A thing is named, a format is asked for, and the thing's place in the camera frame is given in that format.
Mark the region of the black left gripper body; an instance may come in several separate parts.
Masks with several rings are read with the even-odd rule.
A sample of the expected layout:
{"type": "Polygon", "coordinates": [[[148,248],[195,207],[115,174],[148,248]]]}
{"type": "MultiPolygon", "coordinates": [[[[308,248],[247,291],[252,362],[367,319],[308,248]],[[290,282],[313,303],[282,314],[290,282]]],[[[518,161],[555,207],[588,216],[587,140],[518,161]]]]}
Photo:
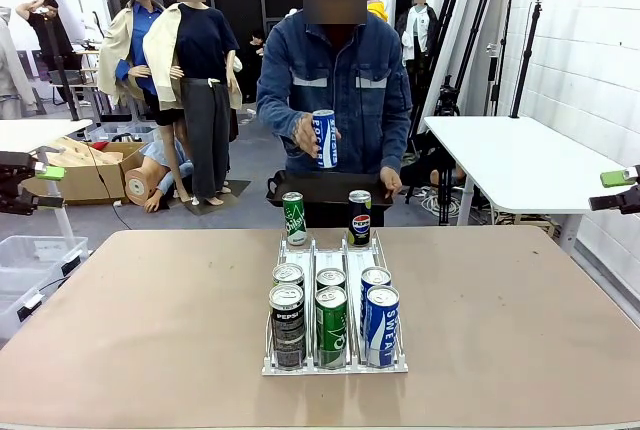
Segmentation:
{"type": "Polygon", "coordinates": [[[1,169],[0,188],[1,202],[13,203],[19,197],[20,180],[14,169],[1,169]]]}

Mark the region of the person's left hand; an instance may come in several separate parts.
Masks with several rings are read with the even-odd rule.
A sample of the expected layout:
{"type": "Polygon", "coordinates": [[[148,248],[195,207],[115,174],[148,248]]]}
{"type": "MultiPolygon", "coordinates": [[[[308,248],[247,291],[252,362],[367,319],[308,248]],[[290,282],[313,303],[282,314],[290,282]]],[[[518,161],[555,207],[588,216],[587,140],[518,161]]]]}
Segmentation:
{"type": "Polygon", "coordinates": [[[384,166],[380,170],[380,180],[385,187],[385,198],[395,197],[403,188],[400,175],[393,168],[384,166]]]}

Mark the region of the person's right hand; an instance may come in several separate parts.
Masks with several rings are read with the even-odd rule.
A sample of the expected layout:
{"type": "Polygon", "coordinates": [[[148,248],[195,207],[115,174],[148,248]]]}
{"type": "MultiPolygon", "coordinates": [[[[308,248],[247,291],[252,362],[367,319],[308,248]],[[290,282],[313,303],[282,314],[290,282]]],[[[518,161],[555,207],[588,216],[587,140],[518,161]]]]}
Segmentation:
{"type": "Polygon", "coordinates": [[[302,113],[297,119],[293,131],[293,141],[303,152],[313,159],[317,158],[320,146],[317,144],[311,113],[302,113]]]}

